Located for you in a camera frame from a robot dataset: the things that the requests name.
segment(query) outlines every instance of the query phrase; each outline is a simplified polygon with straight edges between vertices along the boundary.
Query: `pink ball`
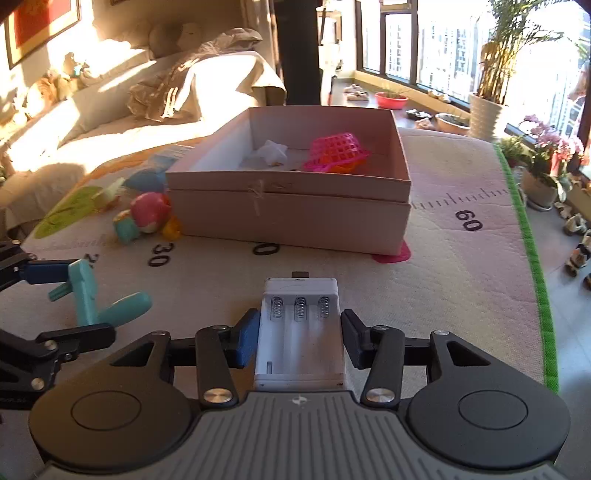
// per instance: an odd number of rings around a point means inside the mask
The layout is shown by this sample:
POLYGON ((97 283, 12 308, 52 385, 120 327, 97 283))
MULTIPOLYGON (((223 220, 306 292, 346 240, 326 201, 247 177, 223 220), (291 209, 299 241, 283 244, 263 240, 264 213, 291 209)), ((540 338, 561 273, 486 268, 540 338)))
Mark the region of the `pink ball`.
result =
POLYGON ((166 223, 172 207, 163 193, 143 193, 131 202, 131 216, 143 233, 154 233, 166 223))

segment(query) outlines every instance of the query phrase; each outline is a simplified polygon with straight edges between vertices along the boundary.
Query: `pink basket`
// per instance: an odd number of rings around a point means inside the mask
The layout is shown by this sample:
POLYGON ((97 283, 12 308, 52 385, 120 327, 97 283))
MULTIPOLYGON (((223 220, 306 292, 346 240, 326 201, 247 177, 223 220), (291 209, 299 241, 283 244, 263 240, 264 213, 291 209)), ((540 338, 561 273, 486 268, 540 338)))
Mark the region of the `pink basket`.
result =
POLYGON ((359 140, 351 134, 337 134, 317 138, 310 147, 310 159, 304 171, 350 173, 362 164, 370 152, 361 148, 359 140))

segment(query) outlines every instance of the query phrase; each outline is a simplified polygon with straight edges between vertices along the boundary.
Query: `red picture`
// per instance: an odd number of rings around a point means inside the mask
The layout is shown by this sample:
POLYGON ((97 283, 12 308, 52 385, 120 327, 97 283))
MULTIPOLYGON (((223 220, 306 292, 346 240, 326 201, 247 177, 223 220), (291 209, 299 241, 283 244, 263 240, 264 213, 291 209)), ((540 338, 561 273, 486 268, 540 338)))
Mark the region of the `red picture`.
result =
POLYGON ((6 23, 10 68, 79 20, 78 0, 25 0, 6 23))

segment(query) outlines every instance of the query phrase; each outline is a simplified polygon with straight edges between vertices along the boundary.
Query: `metal spring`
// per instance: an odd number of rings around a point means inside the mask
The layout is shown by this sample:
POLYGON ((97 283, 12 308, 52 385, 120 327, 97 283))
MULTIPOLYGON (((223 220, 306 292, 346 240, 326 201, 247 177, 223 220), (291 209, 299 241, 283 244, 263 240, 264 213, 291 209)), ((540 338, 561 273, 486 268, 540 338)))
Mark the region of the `metal spring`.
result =
POLYGON ((328 297, 320 297, 318 300, 318 312, 321 319, 327 319, 330 315, 330 299, 328 297))
POLYGON ((305 320, 307 312, 306 299, 304 297, 297 297, 295 299, 294 308, 296 322, 301 322, 302 320, 305 320))
POLYGON ((283 299, 281 297, 273 297, 271 300, 271 316, 275 319, 283 317, 283 299))

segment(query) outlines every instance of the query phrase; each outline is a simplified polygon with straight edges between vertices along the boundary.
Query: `couch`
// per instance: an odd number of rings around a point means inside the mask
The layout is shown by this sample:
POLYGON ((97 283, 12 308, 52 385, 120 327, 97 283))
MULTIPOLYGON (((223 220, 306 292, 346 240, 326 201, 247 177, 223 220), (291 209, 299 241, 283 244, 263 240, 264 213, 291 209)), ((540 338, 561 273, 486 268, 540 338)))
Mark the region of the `couch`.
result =
MULTIPOLYGON (((86 173, 105 161, 203 137, 246 108, 284 102, 285 90, 275 71, 258 53, 247 51, 194 66, 191 95, 199 103, 198 121, 158 123, 130 115, 129 88, 172 68, 182 55, 142 61, 80 90, 0 146, 0 162, 9 175, 0 189, 0 238, 41 220, 86 173)), ((141 54, 134 59, 145 60, 141 54)))

